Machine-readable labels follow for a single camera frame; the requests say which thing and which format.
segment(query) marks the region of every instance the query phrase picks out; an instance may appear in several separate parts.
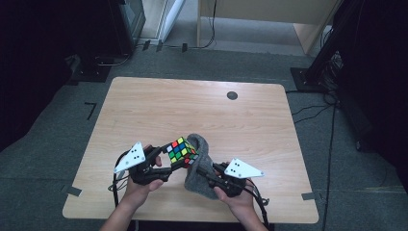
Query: wooden table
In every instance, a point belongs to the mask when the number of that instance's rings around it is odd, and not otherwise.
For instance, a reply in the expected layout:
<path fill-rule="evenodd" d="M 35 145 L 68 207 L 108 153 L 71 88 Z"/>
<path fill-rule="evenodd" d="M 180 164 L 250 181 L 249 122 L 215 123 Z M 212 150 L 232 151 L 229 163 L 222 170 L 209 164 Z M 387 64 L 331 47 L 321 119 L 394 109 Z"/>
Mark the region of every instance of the wooden table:
<path fill-rule="evenodd" d="M 238 98 L 230 100 L 229 91 Z M 312 190 L 282 86 L 130 77 L 112 82 L 73 183 L 82 194 L 68 196 L 64 216 L 107 218 L 115 207 L 107 188 L 118 156 L 136 141 L 164 145 L 191 133 L 206 139 L 214 162 L 236 157 L 265 173 L 253 180 L 270 199 L 269 222 L 318 221 L 315 200 L 302 199 Z M 186 174 L 173 172 L 134 218 L 236 221 L 222 202 L 186 191 Z"/>
<path fill-rule="evenodd" d="M 216 17 L 293 23 L 303 51 L 310 54 L 342 2 L 342 0 L 217 0 Z M 198 1 L 198 46 L 201 37 L 201 17 L 213 17 L 214 3 L 215 0 Z"/>

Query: colored cube sticker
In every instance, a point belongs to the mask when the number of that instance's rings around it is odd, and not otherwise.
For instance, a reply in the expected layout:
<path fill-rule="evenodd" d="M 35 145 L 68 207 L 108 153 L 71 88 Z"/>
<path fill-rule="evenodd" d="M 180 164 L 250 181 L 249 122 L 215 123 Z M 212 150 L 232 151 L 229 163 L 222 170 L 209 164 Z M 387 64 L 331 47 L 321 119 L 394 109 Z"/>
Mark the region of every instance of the colored cube sticker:
<path fill-rule="evenodd" d="M 171 163 L 184 160 L 184 167 L 187 168 L 198 158 L 198 153 L 194 147 L 183 137 L 174 141 L 167 147 L 168 157 Z"/>

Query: human hand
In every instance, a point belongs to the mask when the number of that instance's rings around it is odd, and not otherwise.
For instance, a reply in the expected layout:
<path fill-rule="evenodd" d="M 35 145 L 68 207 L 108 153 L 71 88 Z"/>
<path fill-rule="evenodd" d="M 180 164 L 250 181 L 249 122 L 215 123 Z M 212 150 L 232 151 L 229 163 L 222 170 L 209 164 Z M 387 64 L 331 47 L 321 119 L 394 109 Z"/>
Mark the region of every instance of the human hand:
<path fill-rule="evenodd" d="M 155 162 L 158 167 L 162 166 L 162 160 L 159 156 Z M 126 230 L 133 214 L 146 201 L 149 193 L 159 189 L 163 183 L 162 180 L 155 180 L 148 185 L 142 186 L 134 183 L 133 180 L 128 177 L 125 195 L 123 195 L 119 204 L 100 230 Z"/>
<path fill-rule="evenodd" d="M 253 190 L 253 185 L 248 180 L 246 186 L 248 190 Z M 249 214 L 256 214 L 253 203 L 253 196 L 246 191 L 242 191 L 240 195 L 229 197 L 221 188 L 214 187 L 214 191 L 218 199 L 228 205 L 232 214 L 241 221 Z"/>
<path fill-rule="evenodd" d="M 250 192 L 253 191 L 254 185 L 250 179 L 246 180 L 245 186 Z M 254 209 L 254 197 L 247 191 L 242 191 L 240 195 L 229 197 L 225 191 L 219 187 L 214 187 L 218 199 L 228 205 L 231 213 L 248 231 L 267 230 L 261 223 Z"/>
<path fill-rule="evenodd" d="M 158 167 L 162 166 L 160 156 L 156 157 L 155 164 Z M 134 183 L 133 180 L 128 177 L 126 193 L 123 195 L 120 203 L 136 211 L 146 201 L 149 193 L 159 189 L 163 183 L 162 180 L 158 179 L 150 182 L 148 185 L 142 186 Z"/>

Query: white triangular marker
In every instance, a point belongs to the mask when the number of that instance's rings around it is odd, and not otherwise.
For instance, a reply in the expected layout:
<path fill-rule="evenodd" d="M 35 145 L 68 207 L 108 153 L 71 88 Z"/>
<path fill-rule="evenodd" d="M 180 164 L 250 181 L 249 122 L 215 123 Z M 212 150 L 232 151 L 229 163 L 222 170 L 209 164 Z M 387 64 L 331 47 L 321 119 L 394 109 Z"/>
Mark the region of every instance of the white triangular marker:
<path fill-rule="evenodd" d="M 234 158 L 231 163 L 228 165 L 228 168 L 224 171 L 226 175 L 233 176 L 239 179 L 248 178 L 248 177 L 257 177 L 264 176 L 264 173 L 250 166 L 249 164 Z"/>
<path fill-rule="evenodd" d="M 114 169 L 114 173 L 126 170 L 129 167 L 136 166 L 144 161 L 144 152 L 141 143 L 137 142 L 132 149 L 122 158 L 119 165 Z"/>

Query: round hole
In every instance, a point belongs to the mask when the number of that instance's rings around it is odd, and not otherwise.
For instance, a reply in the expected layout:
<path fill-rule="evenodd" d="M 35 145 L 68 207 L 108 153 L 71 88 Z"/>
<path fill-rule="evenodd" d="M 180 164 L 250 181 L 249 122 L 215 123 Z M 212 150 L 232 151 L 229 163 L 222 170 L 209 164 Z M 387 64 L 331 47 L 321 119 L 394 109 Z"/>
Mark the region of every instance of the round hole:
<path fill-rule="evenodd" d="M 229 91 L 227 93 L 227 97 L 231 100 L 236 100 L 238 98 L 238 94 L 234 91 Z"/>

